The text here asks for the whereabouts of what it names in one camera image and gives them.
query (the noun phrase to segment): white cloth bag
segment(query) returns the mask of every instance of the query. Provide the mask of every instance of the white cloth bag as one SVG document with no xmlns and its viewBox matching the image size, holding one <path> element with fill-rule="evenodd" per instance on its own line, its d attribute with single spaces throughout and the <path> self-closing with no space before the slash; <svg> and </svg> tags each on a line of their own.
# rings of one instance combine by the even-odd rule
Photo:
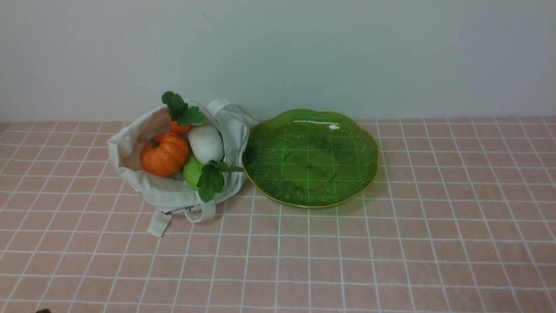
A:
<svg viewBox="0 0 556 313">
<path fill-rule="evenodd" d="M 222 134 L 224 141 L 224 162 L 230 166 L 242 166 L 241 157 L 245 151 L 250 129 L 259 122 L 237 105 L 225 100 L 214 100 L 204 105 L 195 100 L 186 100 L 190 106 L 198 106 L 205 115 L 206 123 L 214 125 Z M 168 110 L 166 106 L 140 117 L 118 134 L 108 140 L 110 162 L 116 172 L 136 191 L 141 193 L 145 201 L 156 207 L 152 216 L 148 233 L 162 237 L 172 216 L 184 213 L 193 223 L 214 217 L 216 204 L 235 195 L 245 181 L 244 173 L 224 173 L 224 188 L 214 199 L 204 203 L 197 191 L 192 190 L 178 179 L 161 178 L 142 169 L 139 161 L 141 149 L 149 138 L 169 131 Z"/>
</svg>

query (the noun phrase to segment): orange pumpkin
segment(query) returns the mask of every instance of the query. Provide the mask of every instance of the orange pumpkin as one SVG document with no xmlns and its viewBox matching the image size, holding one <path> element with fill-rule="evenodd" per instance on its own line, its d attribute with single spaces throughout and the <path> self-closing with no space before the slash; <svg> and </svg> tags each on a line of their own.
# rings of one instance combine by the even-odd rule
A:
<svg viewBox="0 0 556 313">
<path fill-rule="evenodd" d="M 191 124 L 178 125 L 177 121 L 172 121 L 172 117 L 168 118 L 168 123 L 170 125 L 170 130 L 178 135 L 185 134 L 191 128 Z"/>
<path fill-rule="evenodd" d="M 141 151 L 143 169 L 160 177 L 169 177 L 187 161 L 189 148 L 178 134 L 169 131 L 149 140 Z"/>
</svg>

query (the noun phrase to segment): pink tiled countertop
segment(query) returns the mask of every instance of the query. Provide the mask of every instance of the pink tiled countertop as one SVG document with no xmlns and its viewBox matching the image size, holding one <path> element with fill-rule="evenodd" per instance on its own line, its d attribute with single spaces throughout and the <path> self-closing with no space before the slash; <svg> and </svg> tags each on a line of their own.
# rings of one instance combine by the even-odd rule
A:
<svg viewBox="0 0 556 313">
<path fill-rule="evenodd" d="M 162 239 L 107 162 L 123 126 L 0 124 L 3 312 L 556 311 L 556 117 L 368 121 L 385 166 L 362 197 L 246 184 Z"/>
</svg>

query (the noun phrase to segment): green plate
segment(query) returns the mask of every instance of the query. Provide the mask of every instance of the green plate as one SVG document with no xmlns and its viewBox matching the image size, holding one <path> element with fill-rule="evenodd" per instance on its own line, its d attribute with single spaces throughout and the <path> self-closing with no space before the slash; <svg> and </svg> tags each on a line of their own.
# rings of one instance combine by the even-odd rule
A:
<svg viewBox="0 0 556 313">
<path fill-rule="evenodd" d="M 243 154 L 245 173 L 265 196 L 288 206 L 335 207 L 370 186 L 375 139 L 345 115 L 291 110 L 258 124 Z"/>
</svg>

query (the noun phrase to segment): artificial vegetable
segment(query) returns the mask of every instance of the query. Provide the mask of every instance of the artificial vegetable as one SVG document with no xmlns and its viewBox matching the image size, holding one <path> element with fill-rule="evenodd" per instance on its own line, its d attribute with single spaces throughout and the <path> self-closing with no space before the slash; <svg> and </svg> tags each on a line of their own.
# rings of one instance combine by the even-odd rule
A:
<svg viewBox="0 0 556 313">
<path fill-rule="evenodd" d="M 192 188 L 199 192 L 199 197 L 203 202 L 209 202 L 214 199 L 214 195 L 221 193 L 224 187 L 224 172 L 243 172 L 243 168 L 229 167 L 224 162 L 210 161 L 198 170 L 199 162 L 194 166 L 188 165 L 195 160 L 190 160 L 183 168 L 183 176 L 186 177 L 187 184 L 191 186 L 196 181 L 196 188 Z"/>
<path fill-rule="evenodd" d="M 199 162 L 203 164 L 212 160 L 219 162 L 224 157 L 224 142 L 216 127 L 210 124 L 194 127 L 187 133 L 187 138 Z"/>
<path fill-rule="evenodd" d="M 187 143 L 176 133 L 169 131 L 151 138 L 140 155 L 143 169 L 160 177 L 178 172 L 189 156 Z"/>
<path fill-rule="evenodd" d="M 188 132 L 191 126 L 205 123 L 205 117 L 199 112 L 198 106 L 189 106 L 179 94 L 166 91 L 162 95 L 162 103 L 168 107 L 170 130 L 178 135 Z"/>
</svg>

